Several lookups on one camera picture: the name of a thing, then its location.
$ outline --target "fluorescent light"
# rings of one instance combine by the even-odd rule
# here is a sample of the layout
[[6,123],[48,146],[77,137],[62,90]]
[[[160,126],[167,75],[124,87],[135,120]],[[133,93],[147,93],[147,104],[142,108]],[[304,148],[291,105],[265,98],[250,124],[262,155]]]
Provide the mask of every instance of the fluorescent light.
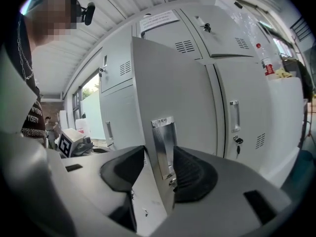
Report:
[[269,25],[269,24],[267,24],[267,23],[265,23],[265,22],[263,22],[263,21],[259,21],[261,24],[263,24],[264,26],[266,26],[266,27],[269,27],[270,29],[273,29],[273,27],[271,26],[271,25]]
[[21,10],[20,10],[21,14],[23,14],[23,15],[26,14],[26,12],[28,11],[28,8],[29,8],[29,5],[30,5],[31,1],[32,1],[32,0],[27,0],[27,1],[25,2],[25,4],[22,6],[22,8],[21,8]]

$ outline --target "person in background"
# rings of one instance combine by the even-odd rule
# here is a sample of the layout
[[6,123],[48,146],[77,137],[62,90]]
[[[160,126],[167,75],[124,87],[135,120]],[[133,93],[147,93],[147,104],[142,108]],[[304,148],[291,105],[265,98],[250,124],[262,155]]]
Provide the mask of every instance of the person in background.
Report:
[[11,32],[7,33],[4,41],[5,50],[16,71],[38,97],[26,116],[21,133],[36,139],[44,147],[45,124],[40,90],[34,79],[32,53],[39,46],[57,39],[57,36],[67,34],[68,29],[74,29],[81,20],[81,14],[77,0],[37,0],[25,15],[17,13],[11,24]]
[[51,122],[51,117],[46,117],[45,118],[45,130],[48,132],[48,148],[49,149],[53,149],[56,150],[57,149],[57,145],[55,144],[55,128],[58,125],[58,122],[55,123],[55,125],[53,125]]

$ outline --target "chain necklace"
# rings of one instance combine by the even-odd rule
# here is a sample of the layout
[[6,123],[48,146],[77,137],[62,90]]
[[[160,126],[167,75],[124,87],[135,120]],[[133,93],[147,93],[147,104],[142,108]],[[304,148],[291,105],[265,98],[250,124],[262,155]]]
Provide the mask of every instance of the chain necklace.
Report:
[[[21,25],[21,19],[19,19],[19,23],[18,23],[18,39],[17,39],[17,42],[18,42],[18,51],[19,51],[19,55],[20,55],[20,63],[21,63],[21,66],[22,66],[22,73],[23,73],[23,76],[24,76],[24,81],[26,82],[26,80],[29,80],[30,78],[32,78],[33,76],[33,69],[31,68],[28,60],[25,58],[25,55],[24,55],[24,52],[23,52],[23,48],[22,48],[22,45],[21,45],[21,37],[20,37],[20,25]],[[31,74],[27,77],[26,74],[25,74],[25,70],[23,68],[23,59],[25,60],[26,64],[28,65],[29,69],[31,70]]]

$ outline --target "bottle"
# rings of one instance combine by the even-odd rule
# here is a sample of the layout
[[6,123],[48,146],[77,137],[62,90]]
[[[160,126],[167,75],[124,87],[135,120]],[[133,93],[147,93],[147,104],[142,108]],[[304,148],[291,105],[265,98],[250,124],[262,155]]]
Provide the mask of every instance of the bottle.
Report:
[[261,59],[261,64],[264,69],[265,75],[268,80],[278,79],[278,76],[275,74],[272,66],[271,59],[269,58],[265,49],[261,46],[260,43],[256,44],[257,47],[257,54]]

